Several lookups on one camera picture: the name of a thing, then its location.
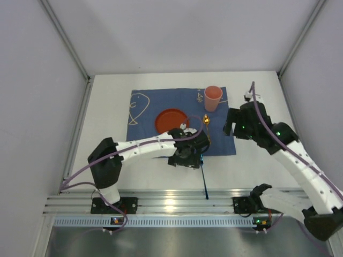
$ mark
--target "pink cup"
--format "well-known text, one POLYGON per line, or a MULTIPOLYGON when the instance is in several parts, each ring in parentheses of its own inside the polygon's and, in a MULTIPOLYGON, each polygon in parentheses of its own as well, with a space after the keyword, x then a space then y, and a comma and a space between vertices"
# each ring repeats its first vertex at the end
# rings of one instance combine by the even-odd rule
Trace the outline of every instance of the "pink cup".
POLYGON ((209 86, 205 89, 205 110, 206 111, 215 111, 221 97, 223 96, 223 91, 220 87, 209 86))

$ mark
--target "blue cloth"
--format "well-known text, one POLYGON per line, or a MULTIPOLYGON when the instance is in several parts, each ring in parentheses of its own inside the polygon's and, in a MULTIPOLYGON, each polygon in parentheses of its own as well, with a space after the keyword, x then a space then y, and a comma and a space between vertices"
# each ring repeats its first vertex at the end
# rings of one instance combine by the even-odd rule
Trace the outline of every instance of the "blue cloth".
MULTIPOLYGON (((203 88, 133 90, 126 140, 139 140, 158 135, 155 128, 156 117, 160 112, 174 108, 183 111, 187 116, 197 115, 202 119, 205 114, 208 114, 210 117, 208 129, 212 143, 204 156, 235 155, 233 137, 225 136, 222 131, 229 106, 226 88, 221 89, 223 96, 215 112, 205 110, 203 88)), ((199 120, 191 118, 189 127, 199 129, 199 120)))

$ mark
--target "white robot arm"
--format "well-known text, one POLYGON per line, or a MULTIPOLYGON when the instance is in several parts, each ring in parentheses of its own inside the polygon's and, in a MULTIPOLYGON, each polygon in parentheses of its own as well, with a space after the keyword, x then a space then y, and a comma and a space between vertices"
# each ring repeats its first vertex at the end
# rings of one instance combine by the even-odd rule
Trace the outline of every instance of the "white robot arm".
MULTIPOLYGON (((319 240, 327 240, 343 226, 343 196, 310 158, 295 132, 285 123, 273 124, 267 115, 261 96, 252 85, 239 109, 230 108, 223 131, 233 136, 253 140, 277 159, 303 188, 309 199, 280 192, 271 185, 256 186, 248 196, 250 213, 274 209, 305 224, 319 240)), ((104 139, 88 162, 113 152, 113 158, 91 167, 94 183, 111 204, 120 200, 116 187, 120 170, 145 158, 169 157, 168 164, 199 168, 201 154, 210 143, 203 131, 175 128, 157 137, 114 143, 104 139)))

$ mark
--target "white table surface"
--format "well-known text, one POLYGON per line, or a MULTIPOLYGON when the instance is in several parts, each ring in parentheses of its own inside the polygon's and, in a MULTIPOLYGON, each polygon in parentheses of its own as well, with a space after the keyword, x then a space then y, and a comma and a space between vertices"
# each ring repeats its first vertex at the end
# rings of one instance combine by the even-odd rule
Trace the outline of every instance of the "white table surface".
MULTIPOLYGON (((129 103, 133 89, 227 88, 229 106, 239 108, 243 95, 255 81, 256 92, 264 101, 274 123, 293 127, 277 75, 273 71, 119 74, 95 76, 72 174, 87 165, 87 158, 100 141, 112 137, 126 140, 129 103)), ((204 158, 204 173, 209 189, 252 188, 261 183, 274 187, 296 187, 287 170, 252 140, 234 139, 237 155, 204 158)), ((90 170, 73 183, 93 181, 90 170)), ((167 165, 164 158, 144 160, 121 171, 119 189, 202 189, 201 170, 167 165)))

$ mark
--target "spoon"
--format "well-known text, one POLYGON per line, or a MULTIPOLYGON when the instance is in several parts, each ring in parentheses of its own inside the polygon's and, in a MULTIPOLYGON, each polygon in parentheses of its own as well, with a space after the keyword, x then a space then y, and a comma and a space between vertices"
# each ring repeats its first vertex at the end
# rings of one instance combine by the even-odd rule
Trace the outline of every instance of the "spoon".
POLYGON ((207 138, 211 144, 211 138, 210 138, 210 132, 208 130, 208 125, 210 124, 210 117, 205 114, 204 117, 203 117, 203 123, 206 125, 206 129, 207 129, 207 138))

